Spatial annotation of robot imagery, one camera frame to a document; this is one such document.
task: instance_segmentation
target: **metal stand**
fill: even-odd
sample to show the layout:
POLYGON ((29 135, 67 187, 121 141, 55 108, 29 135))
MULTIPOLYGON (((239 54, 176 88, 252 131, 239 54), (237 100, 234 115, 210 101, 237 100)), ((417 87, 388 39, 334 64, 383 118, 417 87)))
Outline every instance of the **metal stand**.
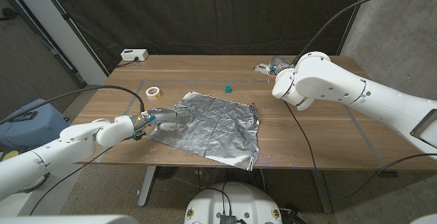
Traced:
POLYGON ((319 177, 316 171, 311 170, 311 175, 313 176, 314 184, 319 194, 320 202, 322 203, 323 212, 329 214, 333 211, 333 207, 330 204, 328 191, 326 191, 326 188, 324 187, 326 184, 323 173, 319 171, 319 177))
POLYGON ((149 166, 145 171, 143 186, 139 191, 138 205, 144 207, 149 199, 150 191, 152 190, 153 179, 155 176, 156 166, 149 166))

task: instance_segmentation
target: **black curtain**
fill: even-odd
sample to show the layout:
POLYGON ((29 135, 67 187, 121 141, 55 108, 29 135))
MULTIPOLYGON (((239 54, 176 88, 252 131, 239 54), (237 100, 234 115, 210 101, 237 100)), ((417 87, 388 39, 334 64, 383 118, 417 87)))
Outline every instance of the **black curtain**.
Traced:
MULTIPOLYGON (((109 71, 125 48, 149 54, 295 55, 357 0, 58 0, 109 71)), ((352 11, 311 47, 334 55, 352 11)))

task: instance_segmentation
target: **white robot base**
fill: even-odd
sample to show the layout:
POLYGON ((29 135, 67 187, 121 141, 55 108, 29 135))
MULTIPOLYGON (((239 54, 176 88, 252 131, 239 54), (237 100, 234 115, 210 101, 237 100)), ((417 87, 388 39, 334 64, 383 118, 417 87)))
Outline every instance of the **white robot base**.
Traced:
POLYGON ((185 213, 185 224, 206 223, 253 223, 281 224, 282 218, 278 205, 265 192, 249 184, 227 182, 224 193, 220 192, 223 184, 219 183, 200 192, 189 203, 185 213))

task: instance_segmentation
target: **blue case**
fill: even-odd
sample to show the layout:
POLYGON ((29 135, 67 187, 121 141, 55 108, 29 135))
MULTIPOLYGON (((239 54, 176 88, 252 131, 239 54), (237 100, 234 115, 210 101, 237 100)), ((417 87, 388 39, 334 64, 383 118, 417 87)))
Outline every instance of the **blue case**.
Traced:
MULTIPOLYGON (((13 114, 44 101, 38 98, 13 112, 13 114)), ((41 146, 58 139, 60 132, 70 125, 69 122, 65 121, 64 115, 51 104, 45 104, 33 111, 38 112, 33 119, 6 122, 0 125, 0 143, 8 148, 15 148, 20 145, 28 147, 41 146)))

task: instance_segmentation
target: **masking tape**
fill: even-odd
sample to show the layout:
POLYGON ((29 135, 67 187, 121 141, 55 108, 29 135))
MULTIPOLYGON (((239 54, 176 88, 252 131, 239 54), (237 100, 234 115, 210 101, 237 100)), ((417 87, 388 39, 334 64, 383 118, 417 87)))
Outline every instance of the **masking tape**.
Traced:
POLYGON ((161 97, 161 92, 159 90, 159 87, 149 87, 145 94, 150 100, 155 100, 161 97))

